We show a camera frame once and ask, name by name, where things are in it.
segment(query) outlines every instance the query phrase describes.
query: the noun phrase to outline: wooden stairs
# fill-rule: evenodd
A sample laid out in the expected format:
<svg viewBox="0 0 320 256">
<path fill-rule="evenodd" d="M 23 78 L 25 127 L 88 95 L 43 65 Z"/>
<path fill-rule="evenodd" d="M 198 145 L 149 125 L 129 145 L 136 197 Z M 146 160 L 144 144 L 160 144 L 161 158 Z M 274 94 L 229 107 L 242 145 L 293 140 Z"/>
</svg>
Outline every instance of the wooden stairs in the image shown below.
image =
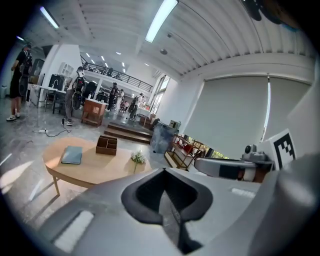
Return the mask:
<svg viewBox="0 0 320 256">
<path fill-rule="evenodd" d="M 144 132 L 115 123 L 109 123 L 104 134 L 133 142 L 150 144 L 152 131 Z"/>
</svg>

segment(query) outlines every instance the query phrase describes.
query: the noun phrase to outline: railing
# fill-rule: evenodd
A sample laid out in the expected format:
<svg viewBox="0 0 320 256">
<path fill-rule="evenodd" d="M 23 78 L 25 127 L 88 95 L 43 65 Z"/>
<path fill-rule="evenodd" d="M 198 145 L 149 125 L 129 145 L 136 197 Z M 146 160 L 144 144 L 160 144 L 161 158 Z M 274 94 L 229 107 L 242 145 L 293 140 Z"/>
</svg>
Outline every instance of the railing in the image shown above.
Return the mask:
<svg viewBox="0 0 320 256">
<path fill-rule="evenodd" d="M 120 81 L 128 83 L 129 85 L 143 89 L 147 92 L 151 91 L 152 86 L 144 81 L 141 81 L 137 78 L 134 78 L 134 77 L 127 75 L 125 73 L 122 73 L 120 71 L 112 70 L 112 72 L 111 72 L 111 69 L 106 66 L 90 64 L 90 63 L 86 62 L 86 60 L 82 56 L 81 56 L 81 61 L 82 61 L 82 66 L 85 70 L 118 79 Z"/>
</svg>

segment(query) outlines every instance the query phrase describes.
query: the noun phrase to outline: roller blind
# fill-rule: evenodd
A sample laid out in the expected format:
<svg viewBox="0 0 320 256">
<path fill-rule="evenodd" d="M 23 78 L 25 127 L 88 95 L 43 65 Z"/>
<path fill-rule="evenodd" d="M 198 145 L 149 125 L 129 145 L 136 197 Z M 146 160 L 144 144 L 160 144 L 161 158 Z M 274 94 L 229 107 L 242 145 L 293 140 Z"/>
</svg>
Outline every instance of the roller blind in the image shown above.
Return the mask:
<svg viewBox="0 0 320 256">
<path fill-rule="evenodd" d="M 270 88 L 270 114 L 264 140 L 288 128 L 287 116 L 305 95 L 310 85 L 289 79 L 270 77 Z"/>
<path fill-rule="evenodd" d="M 206 81 L 184 133 L 238 159 L 247 145 L 260 141 L 267 103 L 267 77 Z"/>
</svg>

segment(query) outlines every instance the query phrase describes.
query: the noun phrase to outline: trash bin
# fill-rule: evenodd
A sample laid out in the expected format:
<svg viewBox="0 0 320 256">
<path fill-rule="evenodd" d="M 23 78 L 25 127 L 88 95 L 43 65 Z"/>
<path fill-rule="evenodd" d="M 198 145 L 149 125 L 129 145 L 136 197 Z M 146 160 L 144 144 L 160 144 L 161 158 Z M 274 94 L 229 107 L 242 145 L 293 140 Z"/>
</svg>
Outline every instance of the trash bin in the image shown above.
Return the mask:
<svg viewBox="0 0 320 256">
<path fill-rule="evenodd" d="M 0 98 L 1 99 L 4 99 L 6 97 L 6 92 L 7 92 L 7 86 L 1 85 L 1 89 L 0 89 Z"/>
</svg>

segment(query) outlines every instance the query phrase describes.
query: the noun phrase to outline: shorts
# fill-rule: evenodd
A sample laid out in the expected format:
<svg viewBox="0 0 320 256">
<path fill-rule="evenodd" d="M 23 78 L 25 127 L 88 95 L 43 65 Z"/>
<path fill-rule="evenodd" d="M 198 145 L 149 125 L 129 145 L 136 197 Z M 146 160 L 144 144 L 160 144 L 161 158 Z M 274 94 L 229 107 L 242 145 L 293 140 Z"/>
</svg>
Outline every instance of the shorts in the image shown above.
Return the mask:
<svg viewBox="0 0 320 256">
<path fill-rule="evenodd" d="M 19 92 L 19 82 L 20 78 L 13 77 L 10 84 L 10 98 L 14 99 L 16 97 L 21 97 Z"/>
</svg>

